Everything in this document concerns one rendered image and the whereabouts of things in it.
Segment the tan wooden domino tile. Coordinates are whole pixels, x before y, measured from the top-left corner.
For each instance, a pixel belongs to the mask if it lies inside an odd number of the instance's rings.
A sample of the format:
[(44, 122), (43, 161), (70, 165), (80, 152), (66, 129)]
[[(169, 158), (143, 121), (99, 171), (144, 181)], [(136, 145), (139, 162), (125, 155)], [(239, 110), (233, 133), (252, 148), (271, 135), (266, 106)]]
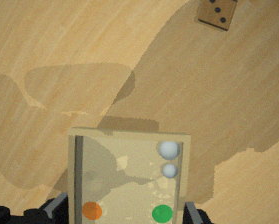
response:
[(238, 0), (204, 0), (198, 20), (228, 31)]

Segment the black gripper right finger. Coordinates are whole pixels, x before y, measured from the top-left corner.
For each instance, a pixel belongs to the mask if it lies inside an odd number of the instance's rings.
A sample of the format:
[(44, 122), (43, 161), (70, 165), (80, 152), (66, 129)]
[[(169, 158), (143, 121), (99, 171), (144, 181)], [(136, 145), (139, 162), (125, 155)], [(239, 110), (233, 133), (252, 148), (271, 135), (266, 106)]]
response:
[(211, 220), (209, 219), (205, 211), (203, 211), (202, 209), (196, 209), (193, 202), (185, 202), (182, 224), (215, 224), (215, 223), (211, 222)]

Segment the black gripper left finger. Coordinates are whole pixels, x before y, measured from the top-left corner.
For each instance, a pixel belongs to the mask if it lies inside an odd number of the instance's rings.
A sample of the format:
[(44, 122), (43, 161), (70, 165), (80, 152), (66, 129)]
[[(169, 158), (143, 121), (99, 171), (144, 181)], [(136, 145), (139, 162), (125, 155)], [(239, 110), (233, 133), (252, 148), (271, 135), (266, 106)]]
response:
[(38, 209), (27, 209), (23, 215), (10, 215), (8, 207), (0, 206), (0, 224), (69, 224), (68, 193), (62, 192)]

